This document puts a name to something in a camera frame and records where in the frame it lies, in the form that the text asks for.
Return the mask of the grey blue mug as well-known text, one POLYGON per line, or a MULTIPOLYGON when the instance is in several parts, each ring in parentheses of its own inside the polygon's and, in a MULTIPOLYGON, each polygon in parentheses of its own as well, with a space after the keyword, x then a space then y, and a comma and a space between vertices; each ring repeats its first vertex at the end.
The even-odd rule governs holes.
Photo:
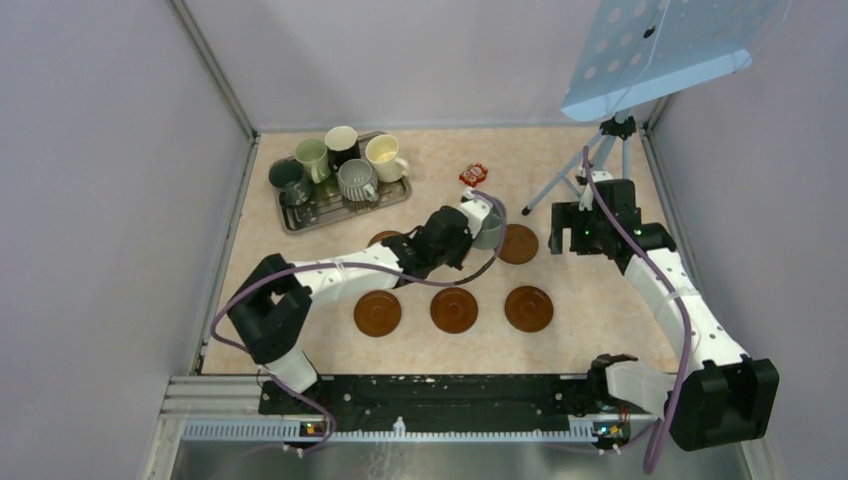
POLYGON ((500 200, 496 199, 472 244, 474 249, 494 250, 499 245, 503 230, 502 213, 505 212, 505 206, 500 200))

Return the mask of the brown wooden coaster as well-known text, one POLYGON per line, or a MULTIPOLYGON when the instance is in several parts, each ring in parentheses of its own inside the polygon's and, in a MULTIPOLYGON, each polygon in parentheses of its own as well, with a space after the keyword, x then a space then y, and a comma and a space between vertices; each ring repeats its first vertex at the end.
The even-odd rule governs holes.
POLYGON ((522 265, 534 259, 538 250, 538 238, 529 227, 521 224, 509 224, 498 257, 508 264, 522 265))
POLYGON ((507 321, 515 329, 535 333, 545 329, 554 316, 554 305, 546 292, 535 286, 513 289, 504 303, 507 321))
POLYGON ((402 314, 397 297, 383 290, 363 295, 353 310, 354 323, 359 331, 374 338, 391 334, 399 326, 402 314))
POLYGON ((401 233, 401 232, 394 231, 394 230, 385 230, 385 231, 379 232, 378 234, 374 235, 369 240, 368 246, 371 247, 373 245, 385 244, 385 243, 388 243, 389 245, 394 245, 394 244, 398 244, 399 242, 401 242, 402 240, 405 240, 405 239, 406 239, 406 235, 401 233))
POLYGON ((479 306, 476 298, 459 287, 440 290, 430 303, 430 316, 434 325, 448 334, 469 330, 477 321, 479 306))

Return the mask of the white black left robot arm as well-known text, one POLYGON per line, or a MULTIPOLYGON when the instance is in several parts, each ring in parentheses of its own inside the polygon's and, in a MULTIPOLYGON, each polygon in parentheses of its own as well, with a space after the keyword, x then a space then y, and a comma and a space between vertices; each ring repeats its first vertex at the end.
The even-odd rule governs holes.
POLYGON ((491 206, 480 199, 443 206, 410 234, 315 262, 269 255, 233 296, 226 314, 251 359, 284 384, 283 401, 297 413, 319 404, 317 371, 298 345, 309 311, 346 297, 428 284, 447 265, 461 269, 491 206))

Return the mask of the grey ribbed mug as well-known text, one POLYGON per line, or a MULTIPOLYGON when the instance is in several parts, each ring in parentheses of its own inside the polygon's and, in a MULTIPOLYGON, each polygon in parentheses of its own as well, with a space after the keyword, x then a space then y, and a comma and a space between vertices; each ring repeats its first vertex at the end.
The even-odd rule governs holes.
POLYGON ((372 166, 363 159, 351 159, 341 165, 337 183, 342 196, 353 202, 379 200, 378 177, 372 166))

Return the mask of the dark green mug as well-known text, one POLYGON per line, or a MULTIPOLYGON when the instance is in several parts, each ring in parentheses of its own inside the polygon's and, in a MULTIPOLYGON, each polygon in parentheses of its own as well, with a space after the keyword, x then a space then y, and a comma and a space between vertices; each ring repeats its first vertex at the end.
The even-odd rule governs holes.
POLYGON ((283 207, 303 205, 313 191, 308 173, 296 160, 275 162, 269 170, 268 180, 276 189, 278 202, 283 207))

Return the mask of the cream yellow mug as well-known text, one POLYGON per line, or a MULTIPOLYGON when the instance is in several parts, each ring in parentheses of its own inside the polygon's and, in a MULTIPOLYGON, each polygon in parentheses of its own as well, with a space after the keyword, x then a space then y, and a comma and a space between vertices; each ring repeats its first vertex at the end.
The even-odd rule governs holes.
POLYGON ((365 154, 380 182, 396 182, 412 174, 409 162, 400 155, 399 141, 392 135, 381 134, 371 139, 365 154))

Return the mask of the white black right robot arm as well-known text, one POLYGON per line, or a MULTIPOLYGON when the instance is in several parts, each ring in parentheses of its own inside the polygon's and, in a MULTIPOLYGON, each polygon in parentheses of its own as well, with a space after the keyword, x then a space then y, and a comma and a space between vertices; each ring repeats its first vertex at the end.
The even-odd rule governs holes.
POLYGON ((677 245, 660 223, 645 223, 635 185, 626 179, 587 186, 590 206, 557 202, 549 248, 604 255, 650 308, 679 363, 662 373, 630 354, 602 354, 588 371, 586 397, 600 412, 623 402, 657 416, 685 451, 762 438, 780 376, 754 359, 723 328, 685 271, 677 245))

